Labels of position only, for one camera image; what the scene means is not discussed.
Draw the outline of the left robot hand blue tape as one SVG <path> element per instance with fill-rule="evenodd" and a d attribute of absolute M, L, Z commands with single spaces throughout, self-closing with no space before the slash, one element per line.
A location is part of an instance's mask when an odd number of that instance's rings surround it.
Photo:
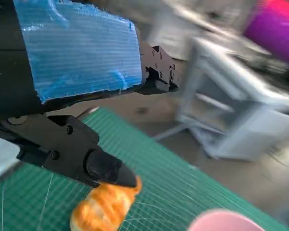
<path fill-rule="evenodd" d="M 177 91 L 174 60 L 129 20 L 70 0 L 0 0 L 0 139 L 14 159 L 97 187 L 134 173 L 72 115 L 81 101 Z"/>

